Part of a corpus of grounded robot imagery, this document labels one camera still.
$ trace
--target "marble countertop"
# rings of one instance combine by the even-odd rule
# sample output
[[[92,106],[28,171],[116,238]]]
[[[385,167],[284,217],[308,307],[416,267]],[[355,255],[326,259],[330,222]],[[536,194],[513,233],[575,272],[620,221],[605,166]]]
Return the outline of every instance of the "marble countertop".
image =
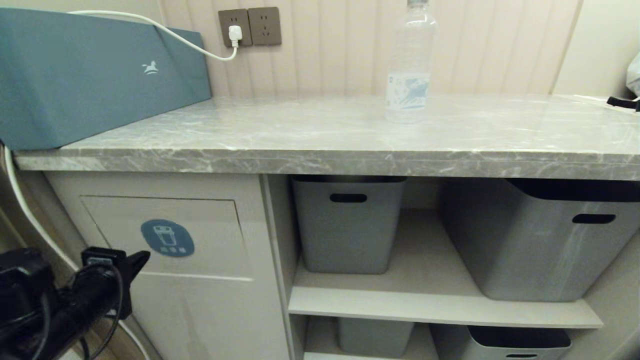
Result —
[[[22,170],[640,179],[640,115],[583,97],[447,95],[418,124],[379,97],[214,99],[56,150]]]

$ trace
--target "teal box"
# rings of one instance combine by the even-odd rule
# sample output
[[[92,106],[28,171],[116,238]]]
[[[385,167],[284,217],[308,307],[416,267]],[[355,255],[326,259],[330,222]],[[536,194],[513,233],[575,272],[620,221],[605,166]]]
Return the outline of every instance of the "teal box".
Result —
[[[202,47],[200,34],[174,32]],[[0,8],[0,140],[52,149],[211,98],[204,55],[150,24]]]

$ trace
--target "black cable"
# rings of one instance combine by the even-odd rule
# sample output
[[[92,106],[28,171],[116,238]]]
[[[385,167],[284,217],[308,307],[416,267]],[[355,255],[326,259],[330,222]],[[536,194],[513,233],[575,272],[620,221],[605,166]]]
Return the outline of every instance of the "black cable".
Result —
[[[38,350],[33,354],[31,360],[38,360],[38,357],[44,350],[45,345],[47,344],[47,340],[49,339],[49,331],[51,329],[51,308],[49,307],[49,298],[46,294],[42,294],[40,297],[40,305],[42,306],[42,338],[40,339],[40,344],[38,346]]]
[[[111,328],[109,329],[109,332],[107,333],[106,338],[104,338],[104,341],[102,342],[102,344],[100,344],[98,349],[96,349],[96,351],[94,351],[93,354],[89,357],[90,360],[94,360],[96,357],[98,357],[98,355],[100,355],[100,353],[104,350],[104,348],[107,347],[107,344],[109,343],[109,341],[111,341],[113,334],[116,332],[116,329],[118,328],[118,321],[120,319],[120,313],[122,312],[122,301],[124,297],[124,282],[122,280],[122,275],[120,274],[120,271],[118,270],[117,267],[110,264],[92,264],[84,267],[80,271],[84,272],[92,268],[107,268],[108,270],[110,270],[115,274],[116,280],[118,281],[119,300],[118,300],[118,310],[116,311],[116,316],[113,319],[113,325],[111,325]]]
[[[90,360],[91,359],[91,353],[89,352],[89,344],[86,343],[86,339],[83,337],[80,338],[80,345],[82,346],[82,353],[83,355],[83,359],[84,360]]]

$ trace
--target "blue circular sticker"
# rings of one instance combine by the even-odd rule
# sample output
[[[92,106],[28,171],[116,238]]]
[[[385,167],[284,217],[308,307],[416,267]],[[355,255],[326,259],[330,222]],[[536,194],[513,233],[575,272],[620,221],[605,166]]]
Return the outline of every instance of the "blue circular sticker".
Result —
[[[187,229],[169,220],[149,220],[140,227],[151,249],[166,256],[189,256],[195,251]]]

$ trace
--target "white power cord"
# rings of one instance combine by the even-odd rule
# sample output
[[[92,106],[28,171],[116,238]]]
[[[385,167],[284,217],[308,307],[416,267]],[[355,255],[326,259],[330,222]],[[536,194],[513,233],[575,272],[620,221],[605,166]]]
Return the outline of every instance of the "white power cord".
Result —
[[[135,13],[125,13],[125,12],[111,12],[111,11],[107,11],[107,10],[81,10],[81,11],[77,11],[77,12],[68,12],[74,15],[112,15],[112,16],[122,16],[122,17],[131,17],[133,19],[138,19],[138,20],[142,20],[142,21],[146,21],[151,25],[154,25],[155,27],[157,27],[158,29],[164,31],[165,33],[173,36],[174,38],[180,40],[182,43],[184,43],[185,45],[189,46],[190,48],[201,52],[202,54],[205,54],[211,58],[214,58],[216,60],[220,60],[220,61],[230,61],[233,60],[234,58],[236,58],[236,54],[238,51],[238,41],[242,40],[242,28],[240,28],[238,25],[233,25],[233,26],[229,26],[229,39],[231,39],[231,44],[234,47],[234,52],[231,54],[231,56],[229,56],[228,58],[222,58],[218,55],[213,55],[212,53],[210,53],[209,51],[203,50],[201,48],[199,48],[197,45],[191,43],[190,41],[186,40],[185,38],[183,38],[182,36],[174,33],[173,31],[169,30],[168,28],[166,28],[164,25],[160,24],[159,22],[153,20],[153,19],[149,19],[148,17],[144,17],[142,15],[138,15]]]
[[[11,183],[11,188],[13,189],[15,197],[18,200],[18,203],[20,204],[20,208],[22,209],[24,214],[27,216],[27,219],[29,219],[29,222],[31,222],[31,225],[33,225],[33,227],[38,231],[38,234],[42,236],[44,241],[46,241],[46,243],[51,247],[51,249],[53,249],[53,251],[55,251],[55,253],[62,260],[64,260],[64,262],[74,272],[78,271],[80,269],[78,265],[62,251],[62,249],[58,246],[58,244],[55,243],[55,241],[53,241],[53,239],[51,238],[51,236],[49,236],[49,234],[44,229],[44,227],[42,227],[42,224],[33,215],[33,213],[31,212],[31,209],[29,209],[29,206],[27,205],[27,202],[24,199],[24,194],[22,194],[22,190],[20,190],[20,186],[18,185],[18,180],[15,177],[15,167],[13,166],[12,152],[11,150],[9,150],[8,147],[5,147],[4,150],[5,150],[4,160],[6,163],[6,172],[7,172],[7,175],[9,176],[9,182]],[[151,360],[151,358],[149,357],[149,354],[147,353],[147,350],[142,345],[142,342],[133,333],[133,331],[131,331],[131,329],[127,326],[127,324],[125,324],[123,320],[120,320],[118,324],[129,335],[129,337],[131,337],[131,339],[136,344],[138,349],[140,349],[140,352],[142,353],[142,355],[145,357],[145,360]]]

